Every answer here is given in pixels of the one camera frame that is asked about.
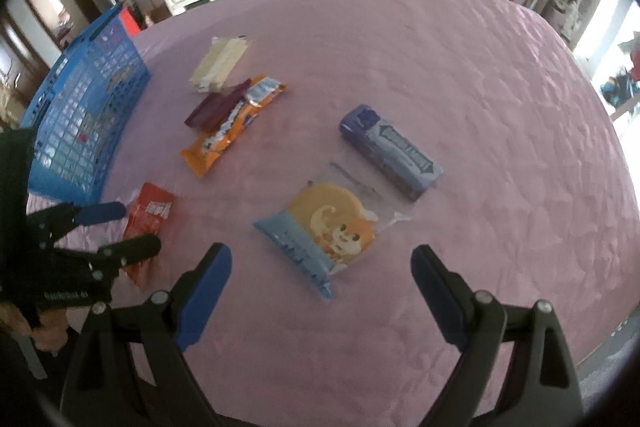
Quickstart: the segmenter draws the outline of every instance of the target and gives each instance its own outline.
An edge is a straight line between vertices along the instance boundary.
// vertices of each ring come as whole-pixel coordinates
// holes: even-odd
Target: quilted bed cover
[[[188,78],[214,36],[240,35],[250,44],[233,80],[266,73],[289,89],[199,180],[178,156],[203,97]],[[537,14],[505,0],[220,0],[134,41],[152,78],[103,200],[129,202],[144,182],[178,200],[148,291],[121,275],[114,303],[170,287],[213,242],[229,245],[231,278],[186,352],[219,413],[264,427],[417,426],[458,358],[410,274],[422,243],[504,303],[550,300],[575,362],[638,303],[640,223],[622,149]],[[331,160],[351,161],[338,123],[361,103],[445,173],[411,206],[412,221],[335,276],[337,299],[325,302],[252,222]],[[42,204],[31,198],[31,209]],[[91,250],[123,228],[78,230],[66,242]]]

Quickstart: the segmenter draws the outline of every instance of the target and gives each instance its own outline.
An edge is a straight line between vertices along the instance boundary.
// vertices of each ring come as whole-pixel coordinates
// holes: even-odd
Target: clear plastic wrapper
[[[331,276],[359,259],[379,233],[400,216],[380,193],[338,164],[287,204],[254,226],[295,263],[324,299],[332,299]]]
[[[247,41],[244,37],[213,38],[211,49],[191,75],[190,84],[198,92],[220,92],[246,49]]]

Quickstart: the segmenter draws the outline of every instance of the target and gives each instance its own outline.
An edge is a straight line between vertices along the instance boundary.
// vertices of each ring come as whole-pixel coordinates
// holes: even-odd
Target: snack package
[[[340,133],[412,201],[444,172],[368,105],[342,118]]]
[[[214,38],[211,49],[193,71],[189,83],[198,92],[219,92],[246,49],[245,38]]]
[[[196,176],[202,178],[258,113],[286,87],[268,76],[252,78],[251,87],[220,124],[219,129],[214,133],[201,132],[189,148],[180,151],[180,156]]]
[[[254,223],[298,266],[324,299],[333,274],[358,259],[398,215],[373,188],[331,163],[285,210]]]
[[[244,92],[251,87],[251,80],[246,80],[222,94],[212,92],[184,121],[187,127],[212,133],[229,116],[231,110],[244,97]]]
[[[162,223],[169,217],[171,206],[174,203],[175,196],[156,187],[154,184],[145,183],[142,185],[140,195],[134,201],[129,211],[129,220],[124,229],[123,239],[131,239],[145,233],[155,233],[158,235]],[[123,270],[129,278],[140,289],[145,289],[148,268],[152,259],[146,259],[142,263],[125,266]]]

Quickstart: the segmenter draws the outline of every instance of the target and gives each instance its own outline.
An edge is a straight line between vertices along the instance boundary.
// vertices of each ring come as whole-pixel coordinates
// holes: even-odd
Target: bag
[[[283,211],[254,227],[300,268],[324,299],[332,299],[331,276],[359,259],[398,220],[376,190],[331,163]]]
[[[122,235],[123,239],[131,239],[153,233],[158,235],[162,224],[168,219],[175,196],[151,183],[145,183],[140,189],[140,195],[133,203],[129,212],[129,220]],[[124,272],[136,286],[144,290],[148,279],[149,266],[153,259],[145,259],[141,263],[123,268]]]
[[[202,178],[226,148],[240,136],[263,108],[271,103],[287,86],[268,76],[251,79],[251,87],[244,92],[220,127],[211,132],[201,132],[196,141],[180,156],[198,178]]]

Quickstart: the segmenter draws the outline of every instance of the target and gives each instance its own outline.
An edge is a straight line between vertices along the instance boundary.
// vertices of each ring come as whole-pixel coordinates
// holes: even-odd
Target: floor
[[[640,306],[587,359],[577,373],[585,411],[589,411],[607,391],[625,366],[640,339]]]

